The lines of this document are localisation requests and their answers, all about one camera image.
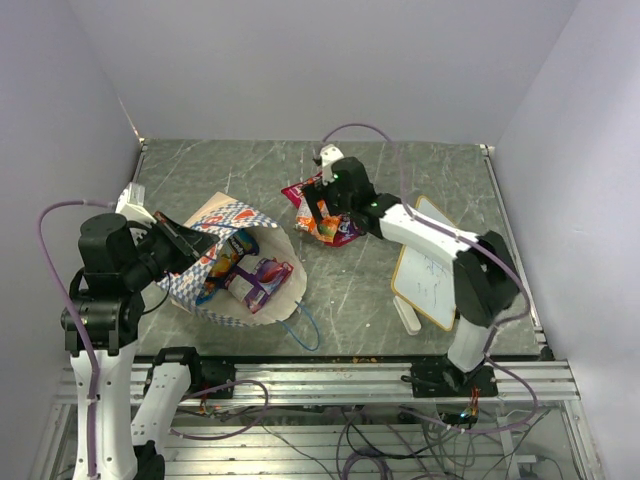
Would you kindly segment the orange snack packet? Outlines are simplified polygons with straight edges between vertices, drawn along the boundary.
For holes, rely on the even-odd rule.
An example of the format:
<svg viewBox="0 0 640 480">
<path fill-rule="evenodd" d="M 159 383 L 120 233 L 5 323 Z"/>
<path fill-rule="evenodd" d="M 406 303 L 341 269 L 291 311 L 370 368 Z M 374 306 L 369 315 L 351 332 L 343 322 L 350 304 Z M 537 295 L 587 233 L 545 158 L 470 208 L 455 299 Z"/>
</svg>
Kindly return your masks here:
<svg viewBox="0 0 640 480">
<path fill-rule="evenodd" d="M 319 202 L 319 210 L 321 220 L 318 221 L 312 215 L 312 211 L 305 199 L 301 200 L 300 206 L 296 214 L 296 223 L 294 228 L 301 232 L 311 234 L 317 240 L 332 244 L 341 224 L 339 216 L 331 216 L 323 201 Z"/>
</svg>

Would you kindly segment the small colourful candy packet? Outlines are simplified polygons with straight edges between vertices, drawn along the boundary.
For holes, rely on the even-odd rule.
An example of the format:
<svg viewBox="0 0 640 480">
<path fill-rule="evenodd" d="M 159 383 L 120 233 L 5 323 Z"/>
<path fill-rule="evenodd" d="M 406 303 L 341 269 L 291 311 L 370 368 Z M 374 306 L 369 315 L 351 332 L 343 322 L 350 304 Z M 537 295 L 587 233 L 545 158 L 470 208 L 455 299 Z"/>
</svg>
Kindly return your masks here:
<svg viewBox="0 0 640 480">
<path fill-rule="evenodd" d="M 348 215 L 341 215 L 336 233 L 333 236 L 333 239 L 328 243 L 328 245 L 331 247 L 340 248 L 353 242 L 363 235 L 364 232 Z"/>
</svg>

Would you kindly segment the purple snack packet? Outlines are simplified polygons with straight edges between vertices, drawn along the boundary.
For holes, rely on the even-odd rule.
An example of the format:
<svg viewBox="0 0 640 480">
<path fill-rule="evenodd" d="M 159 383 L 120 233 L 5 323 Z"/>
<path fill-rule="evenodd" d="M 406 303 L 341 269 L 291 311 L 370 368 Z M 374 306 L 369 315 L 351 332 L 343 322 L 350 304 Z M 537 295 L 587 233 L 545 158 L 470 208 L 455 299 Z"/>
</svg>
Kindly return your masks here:
<svg viewBox="0 0 640 480">
<path fill-rule="evenodd" d="M 248 255 L 231 270 L 225 289 L 255 314 L 269 302 L 293 270 L 288 262 Z"/>
</svg>

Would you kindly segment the pink snack bag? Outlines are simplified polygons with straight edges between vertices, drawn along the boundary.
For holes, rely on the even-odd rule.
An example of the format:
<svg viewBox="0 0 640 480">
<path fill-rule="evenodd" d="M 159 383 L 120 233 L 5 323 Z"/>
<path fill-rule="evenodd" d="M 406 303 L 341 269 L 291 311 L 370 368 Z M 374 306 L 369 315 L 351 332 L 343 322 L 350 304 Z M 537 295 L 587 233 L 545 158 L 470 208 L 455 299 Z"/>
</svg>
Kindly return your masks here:
<svg viewBox="0 0 640 480">
<path fill-rule="evenodd" d="M 303 188 L 307 185 L 313 184 L 317 180 L 322 178 L 321 173 L 309 177 L 306 180 L 302 180 L 298 183 L 289 185 L 281 190 L 281 193 L 298 209 L 304 199 Z"/>
</svg>

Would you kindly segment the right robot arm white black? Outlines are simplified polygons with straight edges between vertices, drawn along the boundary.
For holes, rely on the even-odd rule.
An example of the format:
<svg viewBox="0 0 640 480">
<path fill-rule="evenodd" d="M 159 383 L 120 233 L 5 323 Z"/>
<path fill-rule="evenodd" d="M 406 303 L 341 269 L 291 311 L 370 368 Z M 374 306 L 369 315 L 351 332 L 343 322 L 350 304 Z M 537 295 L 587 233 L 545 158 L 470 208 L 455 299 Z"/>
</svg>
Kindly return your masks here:
<svg viewBox="0 0 640 480">
<path fill-rule="evenodd" d="M 302 188 L 316 221 L 346 215 L 365 234 L 409 247 L 436 261 L 452 275 L 455 307 L 460 320 L 440 373 L 450 394 L 465 394 L 476 383 L 485 361 L 496 318 L 511 307 L 521 289 L 504 238 L 495 231 L 483 235 L 458 230 L 418 212 L 401 198 L 378 193 L 364 165 L 333 145 L 314 163 L 320 178 Z"/>
</svg>

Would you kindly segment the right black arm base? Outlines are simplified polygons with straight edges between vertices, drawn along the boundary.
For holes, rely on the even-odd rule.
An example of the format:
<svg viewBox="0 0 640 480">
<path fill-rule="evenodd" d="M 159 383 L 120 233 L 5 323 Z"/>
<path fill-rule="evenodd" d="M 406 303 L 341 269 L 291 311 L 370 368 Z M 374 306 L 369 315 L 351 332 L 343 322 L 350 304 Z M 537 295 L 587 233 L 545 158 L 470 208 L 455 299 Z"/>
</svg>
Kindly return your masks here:
<svg viewBox="0 0 640 480">
<path fill-rule="evenodd" d="M 446 358 L 428 357 L 413 363 L 408 374 L 400 380 L 411 385 L 415 398 L 496 397 L 498 387 L 494 369 L 480 365 L 471 372 L 462 372 Z"/>
</svg>

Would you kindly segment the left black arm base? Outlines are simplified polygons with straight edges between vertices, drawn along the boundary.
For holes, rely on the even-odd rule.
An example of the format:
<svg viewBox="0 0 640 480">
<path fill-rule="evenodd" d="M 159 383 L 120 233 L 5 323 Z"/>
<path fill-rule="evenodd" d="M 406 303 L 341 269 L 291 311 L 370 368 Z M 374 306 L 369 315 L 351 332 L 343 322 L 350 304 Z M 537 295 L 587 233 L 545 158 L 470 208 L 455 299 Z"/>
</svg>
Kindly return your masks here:
<svg viewBox="0 0 640 480">
<path fill-rule="evenodd" d="M 162 348 L 154 357 L 151 368 L 147 372 L 144 393 L 147 393 L 155 382 L 156 370 L 165 363 L 178 363 L 188 367 L 190 383 L 186 390 L 187 394 L 194 394 L 236 380 L 236 368 L 226 360 L 202 357 L 195 347 L 167 347 Z"/>
</svg>

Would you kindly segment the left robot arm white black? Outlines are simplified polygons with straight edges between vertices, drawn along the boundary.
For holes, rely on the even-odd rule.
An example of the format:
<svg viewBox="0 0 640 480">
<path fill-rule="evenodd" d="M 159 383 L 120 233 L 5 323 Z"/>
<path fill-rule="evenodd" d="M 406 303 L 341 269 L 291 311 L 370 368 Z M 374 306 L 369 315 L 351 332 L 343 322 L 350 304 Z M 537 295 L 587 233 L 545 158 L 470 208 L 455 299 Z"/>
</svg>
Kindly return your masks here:
<svg viewBox="0 0 640 480">
<path fill-rule="evenodd" d="M 161 479 L 164 435 L 182 397 L 203 387 L 193 347 L 160 352 L 151 389 L 138 414 L 130 408 L 130 377 L 145 313 L 143 290 L 182 274 L 219 241 L 162 213 L 129 220 L 103 213 L 80 228 L 83 268 L 62 315 L 65 348 L 77 388 L 76 479 Z"/>
</svg>

